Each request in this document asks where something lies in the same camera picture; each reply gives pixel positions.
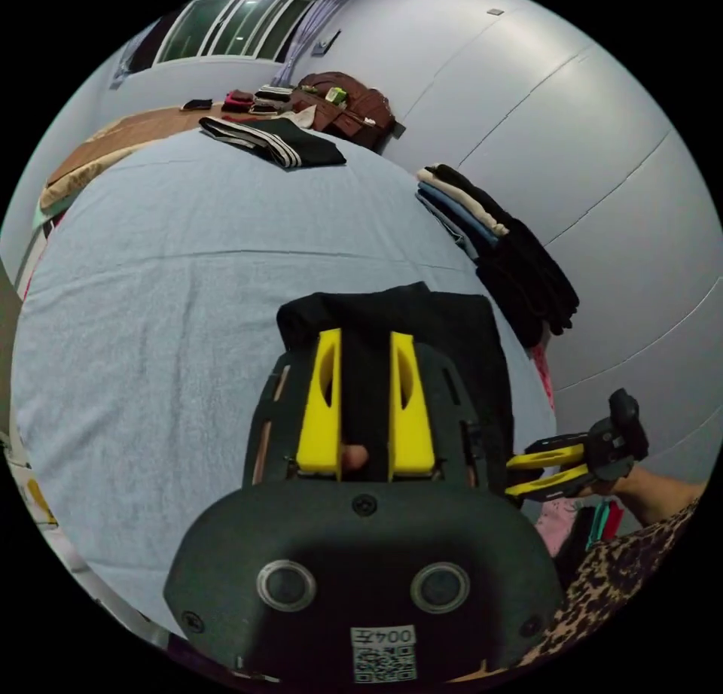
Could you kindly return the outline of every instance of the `qr code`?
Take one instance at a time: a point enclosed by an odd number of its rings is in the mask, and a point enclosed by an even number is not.
[[[357,684],[382,684],[414,679],[414,647],[354,649],[354,681]]]

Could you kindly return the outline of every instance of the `white tag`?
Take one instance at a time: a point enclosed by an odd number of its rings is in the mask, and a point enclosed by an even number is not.
[[[413,626],[351,629],[354,681],[391,683],[416,679]]]

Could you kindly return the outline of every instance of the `leopard print clothing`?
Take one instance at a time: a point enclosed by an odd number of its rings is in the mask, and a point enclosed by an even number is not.
[[[657,570],[660,561],[682,535],[696,506],[697,500],[665,521],[627,536],[595,543],[567,590],[565,605],[555,614],[542,642],[529,651],[514,670],[521,674],[521,668],[567,651],[622,608]],[[475,674],[457,681],[511,673],[504,669],[487,671],[483,664]]]

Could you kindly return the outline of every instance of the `camera lens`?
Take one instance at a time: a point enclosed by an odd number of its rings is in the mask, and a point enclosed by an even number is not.
[[[277,611],[305,609],[316,595],[316,581],[308,569],[293,561],[274,561],[259,571],[256,589],[261,600]]]
[[[449,613],[465,602],[469,586],[469,576],[456,564],[430,564],[412,581],[412,601],[427,613]]]

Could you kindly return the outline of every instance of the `screw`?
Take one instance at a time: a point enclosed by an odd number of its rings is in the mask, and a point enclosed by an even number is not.
[[[181,614],[181,621],[194,633],[202,634],[206,629],[201,617],[193,611],[184,611]]]
[[[535,634],[539,633],[541,629],[542,629],[542,619],[537,615],[531,616],[520,627],[520,636],[524,636],[525,639],[528,639],[531,636],[534,636]]]
[[[371,516],[377,510],[377,499],[362,493],[352,501],[352,510],[357,516]]]

